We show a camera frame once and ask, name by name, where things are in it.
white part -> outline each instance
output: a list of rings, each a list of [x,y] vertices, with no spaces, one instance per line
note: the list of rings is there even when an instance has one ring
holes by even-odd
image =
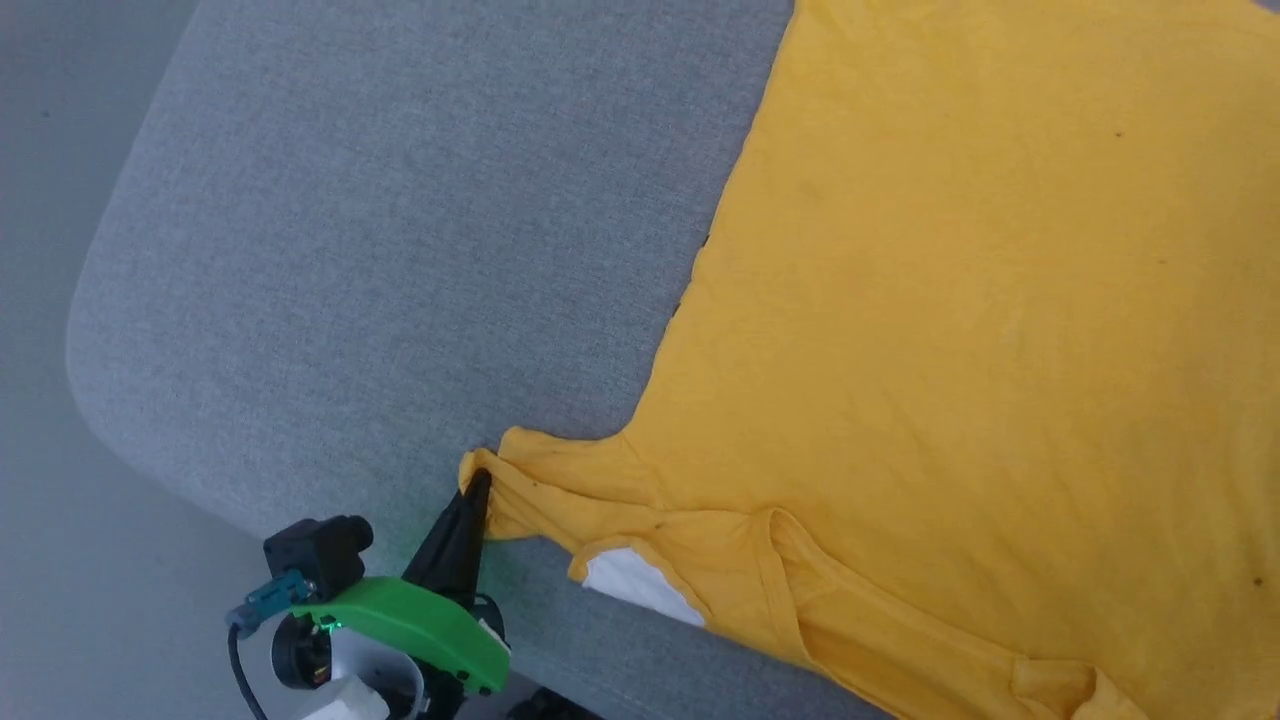
[[[356,675],[330,680],[308,693],[300,720],[387,720],[390,708]]]
[[[586,580],[584,588],[603,592],[609,597],[657,610],[667,618],[675,618],[699,628],[707,625],[685,596],[671,587],[662,570],[649,565],[639,552],[630,547],[605,550],[586,561]]]
[[[403,651],[365,637],[351,628],[334,630],[329,635],[329,643],[334,680],[355,675],[371,688],[412,696],[413,706],[406,717],[417,717],[426,710],[429,701],[426,680],[413,659]]]
[[[480,619],[480,628],[484,632],[489,633],[489,637],[493,638],[493,642],[498,643],[498,646],[502,647],[503,651],[506,651],[507,657],[511,657],[511,646],[507,644],[507,641],[502,639],[502,637],[498,635],[498,630],[494,630],[493,628],[489,626],[489,623],[484,621],[484,618]]]

black cable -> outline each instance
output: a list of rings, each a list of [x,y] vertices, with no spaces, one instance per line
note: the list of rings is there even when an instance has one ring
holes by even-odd
[[[262,706],[257,703],[257,698],[253,697],[253,689],[248,687],[248,678],[244,676],[244,669],[241,667],[239,625],[232,625],[230,632],[227,633],[227,652],[232,656],[232,673],[236,675],[236,684],[239,685],[241,694],[244,696],[244,702],[248,703],[248,710],[253,714],[253,720],[266,720]]]

gray upholstered surface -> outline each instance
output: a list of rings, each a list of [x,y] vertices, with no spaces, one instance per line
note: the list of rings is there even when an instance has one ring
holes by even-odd
[[[102,439],[265,536],[360,512],[397,571],[457,461],[628,418],[790,6],[255,3],[196,13],[90,252]],[[837,717],[835,685],[490,546],[517,667],[626,717]]]

green bracket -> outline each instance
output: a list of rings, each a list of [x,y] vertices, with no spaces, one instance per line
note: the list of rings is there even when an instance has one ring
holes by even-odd
[[[461,605],[399,578],[365,578],[330,602],[297,605],[319,625],[344,625],[451,673],[468,694],[507,684],[511,651]]]

t-shirt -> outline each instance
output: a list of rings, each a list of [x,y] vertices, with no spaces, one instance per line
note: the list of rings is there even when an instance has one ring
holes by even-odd
[[[631,423],[490,533],[913,717],[1280,705],[1280,17],[799,0]]]

